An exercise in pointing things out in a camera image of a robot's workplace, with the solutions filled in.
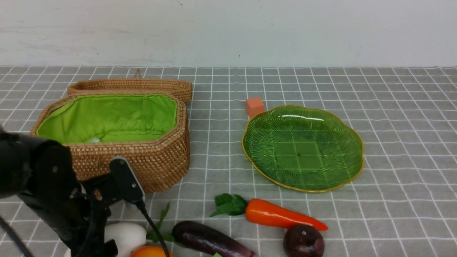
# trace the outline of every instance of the white egg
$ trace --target white egg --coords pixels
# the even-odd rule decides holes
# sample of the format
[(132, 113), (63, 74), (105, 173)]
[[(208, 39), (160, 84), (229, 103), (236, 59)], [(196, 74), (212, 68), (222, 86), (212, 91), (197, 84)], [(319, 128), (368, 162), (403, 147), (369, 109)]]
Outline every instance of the white egg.
[[(146, 244), (146, 230), (135, 223), (116, 223), (105, 227), (105, 242), (114, 239), (117, 257), (129, 257), (136, 248)], [(64, 257), (71, 257), (68, 249)]]

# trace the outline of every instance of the basket handle loop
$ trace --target basket handle loop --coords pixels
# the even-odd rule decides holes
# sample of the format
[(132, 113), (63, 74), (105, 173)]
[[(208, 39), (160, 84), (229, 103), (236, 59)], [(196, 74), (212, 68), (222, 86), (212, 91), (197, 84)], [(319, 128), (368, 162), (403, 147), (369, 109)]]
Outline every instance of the basket handle loop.
[(135, 73), (134, 78), (136, 78), (137, 76), (138, 76), (140, 79), (142, 79), (142, 77), (141, 77), (141, 72), (140, 72), (140, 68), (137, 69), (137, 72)]

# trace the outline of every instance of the white wall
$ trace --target white wall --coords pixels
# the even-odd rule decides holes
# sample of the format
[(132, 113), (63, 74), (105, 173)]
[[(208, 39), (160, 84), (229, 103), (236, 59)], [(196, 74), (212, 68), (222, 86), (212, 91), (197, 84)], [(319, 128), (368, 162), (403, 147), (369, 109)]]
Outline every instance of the white wall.
[(455, 66), (456, 0), (0, 0), (0, 65)]

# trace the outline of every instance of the basket lid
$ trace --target basket lid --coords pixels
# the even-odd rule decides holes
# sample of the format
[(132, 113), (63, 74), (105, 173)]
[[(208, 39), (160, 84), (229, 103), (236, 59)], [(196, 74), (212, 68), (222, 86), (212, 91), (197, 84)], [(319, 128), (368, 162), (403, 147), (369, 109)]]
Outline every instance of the basket lid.
[(122, 91), (126, 94), (136, 94), (151, 91), (167, 92), (183, 102), (192, 100), (192, 83), (185, 80), (145, 79), (139, 75), (139, 69), (133, 78), (83, 80), (67, 88), (69, 96), (80, 93), (99, 94), (106, 91)]

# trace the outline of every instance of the wicker basket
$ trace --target wicker basket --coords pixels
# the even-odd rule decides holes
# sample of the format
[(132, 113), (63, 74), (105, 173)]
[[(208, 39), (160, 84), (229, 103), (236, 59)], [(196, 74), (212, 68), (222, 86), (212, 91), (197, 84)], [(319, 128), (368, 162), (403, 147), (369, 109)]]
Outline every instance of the wicker basket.
[(73, 157), (77, 178), (84, 181), (109, 172), (111, 158), (127, 158), (145, 192), (164, 191), (189, 170), (190, 138), (187, 109), (192, 83), (179, 80), (108, 79), (78, 82), (68, 88), (68, 97), (43, 110), (31, 131), (36, 136), (40, 124), (63, 105), (79, 96), (107, 94), (163, 94), (177, 103), (176, 125), (154, 141), (89, 143), (66, 145)]

